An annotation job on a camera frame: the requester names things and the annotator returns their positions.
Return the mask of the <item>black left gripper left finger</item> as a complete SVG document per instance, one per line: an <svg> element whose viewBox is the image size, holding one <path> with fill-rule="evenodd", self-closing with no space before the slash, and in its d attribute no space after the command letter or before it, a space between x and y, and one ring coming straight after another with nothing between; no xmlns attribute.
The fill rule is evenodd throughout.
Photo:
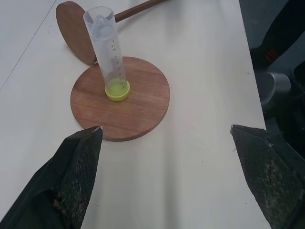
<svg viewBox="0 0 305 229"><path fill-rule="evenodd" d="M94 126L64 139L27 183L0 229L80 229L91 199L103 128Z"/></svg>

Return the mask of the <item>black robot leg with red stripes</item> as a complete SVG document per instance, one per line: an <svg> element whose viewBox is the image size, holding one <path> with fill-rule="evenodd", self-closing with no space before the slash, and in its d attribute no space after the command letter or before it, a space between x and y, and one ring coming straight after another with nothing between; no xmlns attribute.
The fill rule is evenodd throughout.
<svg viewBox="0 0 305 229"><path fill-rule="evenodd" d="M260 46L250 50L255 69L267 69L305 32L305 0L288 0Z"/></svg>

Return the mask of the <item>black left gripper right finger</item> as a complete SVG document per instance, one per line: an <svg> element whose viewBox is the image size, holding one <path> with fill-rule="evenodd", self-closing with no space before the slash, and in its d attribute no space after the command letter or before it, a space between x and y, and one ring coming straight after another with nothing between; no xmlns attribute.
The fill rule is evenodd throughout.
<svg viewBox="0 0 305 229"><path fill-rule="evenodd" d="M232 125L245 180L271 229L305 229L305 159L280 135Z"/></svg>

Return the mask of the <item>clear tube with yellow cap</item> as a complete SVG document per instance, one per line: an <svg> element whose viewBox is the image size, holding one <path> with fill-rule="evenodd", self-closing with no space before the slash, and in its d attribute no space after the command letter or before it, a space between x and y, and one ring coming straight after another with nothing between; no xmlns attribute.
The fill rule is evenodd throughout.
<svg viewBox="0 0 305 229"><path fill-rule="evenodd" d="M83 16L93 49L104 78L107 97L115 102L125 100L130 93L126 79L115 15L108 7L93 7Z"/></svg>

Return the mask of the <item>round wooden base disc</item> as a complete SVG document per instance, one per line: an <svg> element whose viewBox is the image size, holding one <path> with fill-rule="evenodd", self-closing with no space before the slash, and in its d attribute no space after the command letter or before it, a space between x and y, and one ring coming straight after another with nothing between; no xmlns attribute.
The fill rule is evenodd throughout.
<svg viewBox="0 0 305 229"><path fill-rule="evenodd" d="M165 75L152 63L124 57L130 84L129 96L120 102L110 100L97 64L84 71L75 82L70 97L71 110L84 129L103 127L106 141L129 141L152 131L164 118L170 102Z"/></svg>

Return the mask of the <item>silver robot body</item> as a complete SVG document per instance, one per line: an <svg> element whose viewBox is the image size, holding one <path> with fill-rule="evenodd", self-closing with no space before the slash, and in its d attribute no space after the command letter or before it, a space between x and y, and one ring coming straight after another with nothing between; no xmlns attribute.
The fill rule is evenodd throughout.
<svg viewBox="0 0 305 229"><path fill-rule="evenodd" d="M283 108L291 91L291 81L284 73L258 70L254 72L264 120Z"/></svg>

